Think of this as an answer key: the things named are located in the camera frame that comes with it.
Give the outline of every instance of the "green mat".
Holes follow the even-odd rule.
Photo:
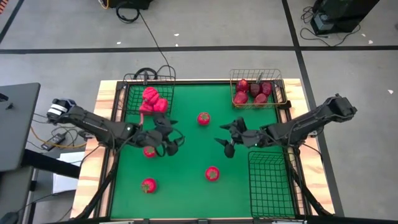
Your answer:
[[[201,112],[209,112],[208,126],[197,124]],[[178,121],[175,127],[186,136],[185,144],[172,157],[154,159],[144,157],[142,149],[126,146],[119,161],[111,218],[251,217],[249,150],[236,146],[234,158],[228,159],[214,140],[230,139],[219,126],[238,116],[249,129],[277,122],[273,109],[232,109],[229,85],[176,85],[171,118]],[[125,120],[137,123],[139,116],[127,115]],[[153,128],[151,117],[144,128]],[[261,150],[282,152],[280,147]],[[217,182],[205,179],[209,166],[219,168]],[[154,194],[141,190],[141,182],[148,177],[157,181]]]

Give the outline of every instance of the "metal basket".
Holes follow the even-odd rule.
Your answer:
[[[234,103],[237,82],[245,79],[249,83],[255,83],[260,76],[262,82],[271,82],[272,84],[272,93],[268,97],[268,102],[255,104],[254,98],[249,96],[249,100],[245,104]],[[231,85],[232,105],[235,108],[269,109],[284,105],[287,102],[286,98],[283,97],[285,95],[285,85],[279,69],[234,69],[229,72],[229,82]]]
[[[128,73],[123,78],[124,94],[123,99],[119,100],[118,110],[126,114],[140,114],[139,107],[142,104],[142,92],[145,88],[154,87],[160,97],[169,102],[166,115],[170,116],[173,105],[175,72],[174,75],[159,75],[151,68],[140,69],[137,73]]]
[[[254,218],[294,219],[303,213],[300,188],[288,169],[296,169],[292,153],[252,151],[249,159],[251,215]]]

